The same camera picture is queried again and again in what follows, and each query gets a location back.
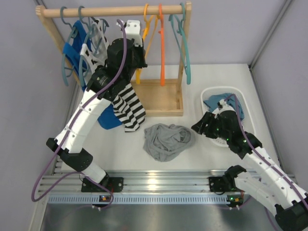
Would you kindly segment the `grey tank top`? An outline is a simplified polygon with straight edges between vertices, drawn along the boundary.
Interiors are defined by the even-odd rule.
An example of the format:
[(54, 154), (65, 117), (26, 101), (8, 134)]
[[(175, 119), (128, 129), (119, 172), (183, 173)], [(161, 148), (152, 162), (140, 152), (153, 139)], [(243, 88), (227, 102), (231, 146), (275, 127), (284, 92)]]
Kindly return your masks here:
[(195, 144), (195, 135), (187, 127), (155, 124), (144, 130), (144, 151), (158, 162), (169, 162)]

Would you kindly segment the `yellow plastic hanger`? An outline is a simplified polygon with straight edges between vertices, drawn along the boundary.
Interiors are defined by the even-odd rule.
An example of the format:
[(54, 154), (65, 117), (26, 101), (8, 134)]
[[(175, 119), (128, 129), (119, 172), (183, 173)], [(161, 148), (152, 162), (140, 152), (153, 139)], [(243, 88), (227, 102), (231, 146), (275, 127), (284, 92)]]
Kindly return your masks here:
[(151, 34), (150, 40), (148, 42), (147, 48), (145, 50), (145, 58), (147, 58), (147, 55), (149, 53), (156, 29), (157, 29), (157, 25), (158, 25), (158, 17), (156, 15), (151, 15), (150, 18), (147, 18), (147, 9), (149, 7), (149, 4), (145, 4), (144, 6), (144, 11), (143, 11), (143, 19), (145, 22), (145, 29), (143, 30), (143, 36), (142, 39), (145, 40), (150, 32), (150, 28), (151, 28), (151, 22), (154, 20), (154, 29), (153, 32)]

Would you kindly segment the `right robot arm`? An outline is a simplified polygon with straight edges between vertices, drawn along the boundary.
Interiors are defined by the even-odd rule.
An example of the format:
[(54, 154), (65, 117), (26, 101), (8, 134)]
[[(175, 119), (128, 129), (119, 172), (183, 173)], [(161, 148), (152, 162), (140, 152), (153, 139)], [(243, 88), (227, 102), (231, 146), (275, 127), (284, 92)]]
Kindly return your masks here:
[(261, 177), (257, 180), (244, 167), (232, 166), (223, 176), (227, 189), (251, 195), (284, 231), (308, 227), (308, 193), (282, 171), (253, 134), (244, 131), (234, 110), (221, 110), (217, 115), (206, 112), (191, 128), (208, 138), (225, 140), (229, 149)]

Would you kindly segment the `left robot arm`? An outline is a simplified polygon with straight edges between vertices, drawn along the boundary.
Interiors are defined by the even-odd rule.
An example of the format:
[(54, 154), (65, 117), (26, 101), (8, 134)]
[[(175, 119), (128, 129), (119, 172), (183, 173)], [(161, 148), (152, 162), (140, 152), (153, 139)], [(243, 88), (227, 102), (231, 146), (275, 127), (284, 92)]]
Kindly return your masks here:
[(107, 48), (107, 59), (94, 70), (77, 110), (55, 138), (46, 145), (64, 163), (83, 173), (94, 188), (104, 191), (109, 175), (98, 166), (83, 143), (100, 115), (111, 106), (125, 132), (137, 131), (146, 112), (130, 81), (136, 69), (147, 67), (144, 48), (135, 39), (118, 38)]

